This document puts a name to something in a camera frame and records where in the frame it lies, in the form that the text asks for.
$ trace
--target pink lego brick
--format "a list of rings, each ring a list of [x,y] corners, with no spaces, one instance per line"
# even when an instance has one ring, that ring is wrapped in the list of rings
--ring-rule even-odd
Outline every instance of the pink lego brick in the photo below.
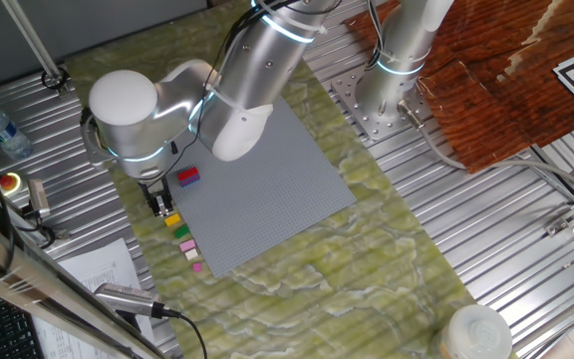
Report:
[[[195,249],[196,248],[196,242],[194,242],[194,239],[186,240],[185,242],[181,243],[179,247],[180,247],[180,251],[185,253],[188,250]]]

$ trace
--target paper sheet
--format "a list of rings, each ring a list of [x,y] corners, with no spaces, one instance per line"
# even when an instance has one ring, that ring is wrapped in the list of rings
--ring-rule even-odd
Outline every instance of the paper sheet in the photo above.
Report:
[[[119,239],[103,248],[59,262],[86,288],[95,291],[103,283],[141,288],[126,243]],[[33,317],[39,343],[46,359],[110,359],[102,352],[74,335]],[[143,336],[154,340],[149,318],[137,315]]]

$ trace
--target gray cable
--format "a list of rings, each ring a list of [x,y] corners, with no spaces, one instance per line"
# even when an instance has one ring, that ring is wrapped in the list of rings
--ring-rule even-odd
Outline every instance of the gray cable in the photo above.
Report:
[[[465,165],[459,163],[458,161],[450,159],[448,156],[443,154],[437,148],[437,146],[433,143],[433,141],[429,137],[429,133],[427,132],[426,128],[421,128],[420,132],[423,135],[423,137],[425,138],[425,141],[427,141],[427,144],[429,145],[429,147],[435,152],[435,154],[439,157],[440,160],[442,160],[445,164],[447,164],[451,167],[461,169],[461,170],[466,170]],[[500,168],[500,167],[509,167],[509,166],[529,166],[529,167],[538,168],[541,170],[552,172],[554,174],[558,174],[562,178],[564,178],[565,180],[568,180],[568,181],[574,183],[574,176],[558,169],[557,167],[554,167],[554,166],[551,166],[551,165],[545,164],[545,163],[536,162],[536,161],[506,160],[506,161],[502,161],[502,162],[493,164],[490,167],[491,168]]]

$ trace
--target white container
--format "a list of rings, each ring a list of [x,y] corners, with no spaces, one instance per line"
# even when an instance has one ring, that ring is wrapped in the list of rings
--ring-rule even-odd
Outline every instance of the white container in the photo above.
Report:
[[[431,347],[443,359],[507,359],[512,343],[501,315],[483,305],[467,305],[453,314]]]

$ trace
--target water bottle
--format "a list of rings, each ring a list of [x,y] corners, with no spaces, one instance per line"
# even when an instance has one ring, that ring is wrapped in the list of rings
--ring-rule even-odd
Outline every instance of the water bottle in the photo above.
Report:
[[[8,115],[0,110],[0,146],[13,160],[30,156],[32,147],[28,138],[22,134]]]

